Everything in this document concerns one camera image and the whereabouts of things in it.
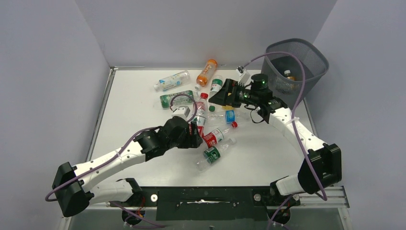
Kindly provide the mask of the red label bottle front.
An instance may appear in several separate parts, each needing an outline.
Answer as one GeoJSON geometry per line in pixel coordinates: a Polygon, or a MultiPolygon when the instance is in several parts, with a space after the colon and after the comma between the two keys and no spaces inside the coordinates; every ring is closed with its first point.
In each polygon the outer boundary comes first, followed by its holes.
{"type": "Polygon", "coordinates": [[[204,128],[207,120],[207,110],[208,110],[207,99],[208,94],[202,92],[200,94],[200,98],[196,102],[197,105],[196,116],[193,119],[193,121],[196,122],[197,129],[201,137],[204,136],[204,128]]]}

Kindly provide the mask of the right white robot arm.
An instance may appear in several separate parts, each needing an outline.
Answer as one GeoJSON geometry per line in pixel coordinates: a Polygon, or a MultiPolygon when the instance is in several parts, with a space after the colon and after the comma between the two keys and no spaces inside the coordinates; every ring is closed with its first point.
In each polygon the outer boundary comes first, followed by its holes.
{"type": "Polygon", "coordinates": [[[271,202],[280,205],[293,194],[316,194],[327,199],[325,188],[342,179],[341,150],[336,144],[327,144],[309,131],[282,99],[273,95],[265,74],[255,74],[247,86],[226,79],[219,92],[209,102],[239,108],[242,104],[259,109],[259,116],[278,129],[303,154],[298,171],[271,184],[271,202]]]}

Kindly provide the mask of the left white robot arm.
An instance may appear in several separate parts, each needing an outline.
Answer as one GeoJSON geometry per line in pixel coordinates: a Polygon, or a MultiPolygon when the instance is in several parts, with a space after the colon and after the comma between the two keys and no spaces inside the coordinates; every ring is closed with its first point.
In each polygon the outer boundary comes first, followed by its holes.
{"type": "Polygon", "coordinates": [[[202,142],[202,128],[195,121],[188,123],[174,116],[163,126],[136,132],[123,147],[101,157],[74,166],[69,162],[61,164],[52,191],[45,199],[51,202],[50,196],[55,195],[64,217],[77,215],[97,203],[136,204],[142,190],[134,178],[102,182],[130,166],[160,157],[172,148],[196,149],[202,142]]]}

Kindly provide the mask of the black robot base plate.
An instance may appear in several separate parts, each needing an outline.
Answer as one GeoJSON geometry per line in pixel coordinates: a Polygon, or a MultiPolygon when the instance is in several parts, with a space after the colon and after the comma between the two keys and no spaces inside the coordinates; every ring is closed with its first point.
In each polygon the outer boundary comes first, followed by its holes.
{"type": "Polygon", "coordinates": [[[286,223],[289,208],[300,205],[300,200],[281,195],[276,185],[216,186],[216,187],[148,187],[130,179],[131,196],[125,201],[114,201],[113,207],[125,207],[130,223],[134,214],[143,215],[148,209],[155,212],[157,221],[181,220],[237,220],[270,219],[278,206],[274,220],[286,223]]]}

